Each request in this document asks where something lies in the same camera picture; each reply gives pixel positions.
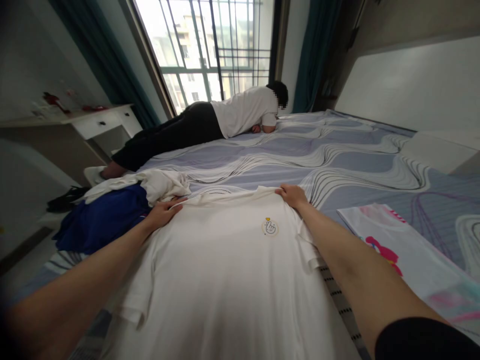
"human hand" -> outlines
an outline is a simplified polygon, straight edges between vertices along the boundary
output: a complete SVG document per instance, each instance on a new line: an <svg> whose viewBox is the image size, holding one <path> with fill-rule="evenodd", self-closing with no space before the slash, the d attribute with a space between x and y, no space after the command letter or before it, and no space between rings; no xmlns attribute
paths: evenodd
<svg viewBox="0 0 480 360"><path fill-rule="evenodd" d="M162 228L169 223L176 213L182 210L182 205L175 204L181 203L187 200L187 198L174 199L172 201L160 202L157 201L156 205L150 211L145 220L142 221L153 232L158 228Z"/></svg>
<svg viewBox="0 0 480 360"><path fill-rule="evenodd" d="M304 190L297 185L283 183L280 185L280 188L275 190L275 194L280 195L294 209L298 209L301 205L309 204Z"/></svg>

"desk drawer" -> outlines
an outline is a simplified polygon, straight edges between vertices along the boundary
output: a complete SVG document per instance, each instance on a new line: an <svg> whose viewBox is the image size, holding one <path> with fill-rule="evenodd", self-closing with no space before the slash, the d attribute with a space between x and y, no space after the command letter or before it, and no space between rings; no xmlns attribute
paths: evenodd
<svg viewBox="0 0 480 360"><path fill-rule="evenodd" d="M122 122L115 112L108 112L76 121L72 125L82 138L88 140L122 125Z"/></svg>

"curtain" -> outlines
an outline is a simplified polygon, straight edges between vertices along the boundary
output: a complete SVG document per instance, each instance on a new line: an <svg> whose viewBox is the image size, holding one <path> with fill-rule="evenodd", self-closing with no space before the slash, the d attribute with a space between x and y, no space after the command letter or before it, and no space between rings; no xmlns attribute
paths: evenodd
<svg viewBox="0 0 480 360"><path fill-rule="evenodd" d="M296 79L293 113L306 113L314 104L341 5L342 0L310 0L308 23Z"/></svg>
<svg viewBox="0 0 480 360"><path fill-rule="evenodd" d="M160 124L97 0L49 0L112 104L134 104L144 129Z"/></svg>

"black sleeve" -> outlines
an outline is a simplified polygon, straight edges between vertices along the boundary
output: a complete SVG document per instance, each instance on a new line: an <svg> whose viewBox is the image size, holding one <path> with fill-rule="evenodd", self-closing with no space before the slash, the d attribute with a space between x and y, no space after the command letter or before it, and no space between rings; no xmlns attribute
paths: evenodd
<svg viewBox="0 0 480 360"><path fill-rule="evenodd" d="M425 317L409 317L383 329L376 340L375 358L479 360L480 346L442 322Z"/></svg>

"black shoe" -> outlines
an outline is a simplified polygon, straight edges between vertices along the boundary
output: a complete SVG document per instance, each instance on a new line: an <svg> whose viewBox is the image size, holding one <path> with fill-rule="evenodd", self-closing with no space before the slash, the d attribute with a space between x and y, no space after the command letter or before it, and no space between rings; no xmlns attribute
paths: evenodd
<svg viewBox="0 0 480 360"><path fill-rule="evenodd" d="M62 196L47 202L48 208L46 210L49 213L66 213L75 207L73 202L80 199L88 190L90 190L89 187L72 186Z"/></svg>

